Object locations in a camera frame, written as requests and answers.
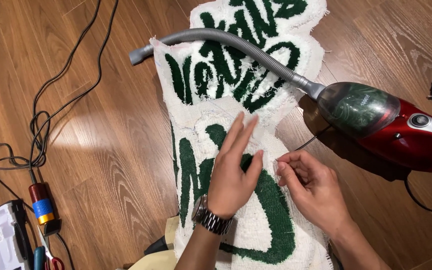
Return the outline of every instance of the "left hand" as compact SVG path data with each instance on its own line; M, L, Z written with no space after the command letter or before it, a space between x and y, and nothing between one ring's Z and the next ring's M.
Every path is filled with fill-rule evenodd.
M258 116L255 115L246 127L243 119L244 113L240 112L227 132L209 182L208 210L223 219L230 219L248 202L263 169L263 150L256 152L246 173L240 167Z

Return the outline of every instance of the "right hand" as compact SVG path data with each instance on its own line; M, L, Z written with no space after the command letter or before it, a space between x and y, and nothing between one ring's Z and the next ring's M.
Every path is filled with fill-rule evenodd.
M288 187L294 204L309 222L330 238L354 224L333 169L305 150L286 153L277 161L279 186Z

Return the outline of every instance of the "red vacuum body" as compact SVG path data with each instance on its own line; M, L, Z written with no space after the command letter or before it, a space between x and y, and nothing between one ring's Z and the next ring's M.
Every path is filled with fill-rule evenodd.
M432 116L413 104L360 83L334 83L317 98L323 117L389 161L432 172Z

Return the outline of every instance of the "wristwatch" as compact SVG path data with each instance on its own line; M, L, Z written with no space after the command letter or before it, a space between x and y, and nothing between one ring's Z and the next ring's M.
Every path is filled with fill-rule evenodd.
M204 194L194 204L192 211L192 221L201 224L206 230L219 236L228 233L233 218L223 219L208 210L208 195Z

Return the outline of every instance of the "white yarn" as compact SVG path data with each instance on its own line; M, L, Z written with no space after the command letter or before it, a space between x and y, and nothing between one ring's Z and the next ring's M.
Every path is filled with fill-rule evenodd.
M271 1L271 8L266 10L264 5L264 1L266 0L244 0L243 2L248 3L248 1L255 3L262 20L266 23L269 22L269 17L271 15L274 16L285 3L290 4L286 6L287 9L290 9L292 3L297 4L299 2L295 0L287 0L285 3L282 3L282 1L278 1L278 3ZM229 25L236 23L235 13L240 10L244 12L244 18L249 29L251 29L252 37L256 42L261 42L261 36L258 37L256 34L255 22L250 16L247 6L245 4L237 7L230 6L230 0L216 0L201 4L193 9L190 15L191 28L205 27L201 14L209 13L214 20L215 26L218 26L219 22L224 20L225 30L228 31ZM281 42L293 44L299 49L300 53L295 71L309 79L315 79L321 69L325 51L309 35L309 32L326 12L326 2L324 0L307 0L306 9L302 14L292 16L288 19L275 18L275 28L278 35L273 37L263 35L262 38L265 39L265 45L262 49L267 51ZM238 29L237 33L241 35L242 29ZM245 112L245 120L248 121L251 116L249 111L243 106L243 101L248 98L248 101L255 102L269 96L274 83L278 81L278 77L272 73L265 76L266 69L261 66L253 67L254 61L250 57L246 57L238 64L241 65L239 67L241 79L237 83L228 83L226 81L227 78L224 78L222 74L218 75L218 68L212 64L216 60L213 52L210 52L206 57L200 53L200 49L205 43L204 41L182 43L171 47L160 43L156 39L151 39L151 43L154 46L154 61L163 89L163 99L173 126L174 146L177 157L176 163L179 168L176 179L177 196L181 208L182 196L186 196L187 193L185 191L185 194L183 194L182 188L183 169L180 141L182 139L189 141L194 155L196 173L201 174L199 165L205 160L214 158L218 153L218 146L206 132L206 128L217 124L222 126L225 131L228 131L231 123L240 111ZM291 51L288 48L282 47L271 53L271 55L286 65L289 61L290 53ZM227 50L223 50L223 54L228 64L229 74L232 78L235 78L238 71L236 67L237 63L232 60ZM171 70L167 55L174 59L179 68ZM187 105L180 99L182 94L180 93L178 96L174 85L174 82L178 80L178 76L174 72L180 73L181 76L184 74L183 63L189 56L191 57L189 80L184 81L183 84L189 84L192 105ZM207 92L205 95L200 96L198 95L198 91L203 88L203 83L196 83L195 74L200 71L196 70L196 64L201 62L206 63L210 71L205 70L202 73L202 82L207 83ZM238 87L240 87L238 89L241 89L243 86L245 87L245 85L241 84L242 78L246 74L253 76L249 82L253 96L249 98L249 93L246 93L241 101L238 102L233 97L234 90ZM220 89L223 89L223 97L215 99L219 84L222 84L222 88ZM275 159L288 151L282 142L274 136L275 128L297 106L295 96L300 97L301 95L302 93L289 83L283 83L277 88L275 95L269 102L254 111L254 113L260 116L260 124L255 129L249 145L245 149L245 153L253 155L259 149L264 150L263 169L272 177L270 185L276 185L275 181L278 180L275 174ZM183 94L183 96L187 101L189 96L186 94ZM201 179L198 178L196 181L197 185L194 188L201 188ZM192 205L197 199L193 194L194 188L191 182L189 184L188 213L185 217L181 217L184 219L185 226L183 227L182 223L180 223L176 232L175 252L178 258L181 256L193 232L191 211L193 208ZM327 270L333 268L331 261L327 258L327 239L323 232L309 223L297 210L287 188L283 187L280 189L282 192L281 196L284 197L285 204L287 204L289 209L290 219L288 219L288 216L286 218L290 221L292 229L288 232L288 236L294 235L294 237L285 240L288 243L294 243L294 249L290 250L291 253L286 258L273 264L264 262L264 259L261 261L262 259L258 259L260 257L255 255L231 254L220 250L216 263L218 270ZM264 211L258 195L253 193L249 202L236 213L236 226L231 228L229 234L223 239L223 242L240 249L259 250L259 254L267 254L271 248L273 250L278 248L272 247L272 241L277 240L273 239L273 236L281 237L281 234L273 234L274 231L270 228L270 221L267 215L268 213Z

